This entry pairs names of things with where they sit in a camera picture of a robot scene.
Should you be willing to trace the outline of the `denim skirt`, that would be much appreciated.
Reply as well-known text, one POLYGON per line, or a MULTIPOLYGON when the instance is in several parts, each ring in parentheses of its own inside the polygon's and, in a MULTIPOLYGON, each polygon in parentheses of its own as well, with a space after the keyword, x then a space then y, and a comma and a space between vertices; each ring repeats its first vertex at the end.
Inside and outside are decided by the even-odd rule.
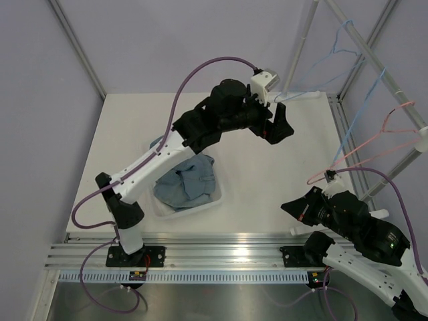
POLYGON ((216 190, 214 163, 214 158, 203 153, 188 158, 156 181, 154 196, 174 211, 212 202, 216 190))

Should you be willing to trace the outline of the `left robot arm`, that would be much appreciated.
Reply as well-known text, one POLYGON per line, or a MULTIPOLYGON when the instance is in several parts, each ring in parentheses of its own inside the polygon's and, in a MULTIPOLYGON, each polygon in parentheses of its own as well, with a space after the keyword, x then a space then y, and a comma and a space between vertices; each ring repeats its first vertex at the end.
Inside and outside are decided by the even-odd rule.
POLYGON ((137 161, 115 175, 100 173, 95 181, 117 230, 106 265, 163 266, 157 258, 163 248, 146 246, 138 230, 137 225, 144 218, 138 198, 173 167, 218 143, 224 132, 247 128, 270 144, 293 135, 294 129, 286 120, 286 106, 279 103, 275 112, 269 106, 248 85, 223 80, 208 97, 174 121, 171 131, 137 161))

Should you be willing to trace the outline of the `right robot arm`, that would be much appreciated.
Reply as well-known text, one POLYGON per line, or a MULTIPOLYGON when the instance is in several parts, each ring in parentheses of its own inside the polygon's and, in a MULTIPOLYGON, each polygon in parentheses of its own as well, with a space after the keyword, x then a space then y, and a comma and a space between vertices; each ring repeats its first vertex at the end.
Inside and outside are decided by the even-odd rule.
POLYGON ((321 231, 314 231, 302 247, 309 264, 328 266, 357 281, 391 307, 397 320, 427 319, 427 284, 410 241, 398 227, 373 217, 368 205, 350 191, 328 195, 312 187, 281 208, 304 225, 323 225, 335 232, 382 268, 360 261, 321 231))

